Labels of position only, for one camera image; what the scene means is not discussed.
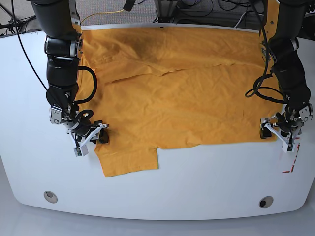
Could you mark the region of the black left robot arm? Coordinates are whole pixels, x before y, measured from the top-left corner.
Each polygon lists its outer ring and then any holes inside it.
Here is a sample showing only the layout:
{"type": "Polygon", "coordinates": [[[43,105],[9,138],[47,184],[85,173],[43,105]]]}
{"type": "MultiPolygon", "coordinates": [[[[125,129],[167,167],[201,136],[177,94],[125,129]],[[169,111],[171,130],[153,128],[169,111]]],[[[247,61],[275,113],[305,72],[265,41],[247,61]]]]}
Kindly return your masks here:
{"type": "Polygon", "coordinates": [[[275,126],[283,137],[293,136],[304,118],[312,115],[311,91],[305,70],[298,57],[298,34],[313,0],[265,0],[261,41],[265,55],[272,61],[271,74],[278,80],[285,105],[283,114],[276,113],[275,126]]]}

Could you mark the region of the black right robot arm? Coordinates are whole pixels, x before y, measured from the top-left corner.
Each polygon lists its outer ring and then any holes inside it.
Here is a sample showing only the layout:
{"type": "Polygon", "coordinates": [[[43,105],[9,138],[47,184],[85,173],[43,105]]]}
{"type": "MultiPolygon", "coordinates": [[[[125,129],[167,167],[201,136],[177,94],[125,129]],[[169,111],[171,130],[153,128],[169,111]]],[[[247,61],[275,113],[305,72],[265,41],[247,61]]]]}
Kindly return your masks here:
{"type": "Polygon", "coordinates": [[[80,65],[83,37],[81,21],[73,0],[33,0],[32,8],[43,31],[46,33],[44,52],[47,55],[46,98],[50,108],[50,121],[63,124],[73,135],[75,143],[82,140],[94,144],[109,142],[107,125],[98,120],[91,122],[92,110],[79,110],[79,105],[93,99],[97,90],[95,72],[80,65]],[[76,99],[79,90],[78,71],[91,74],[93,90],[81,100],[76,99]]]}

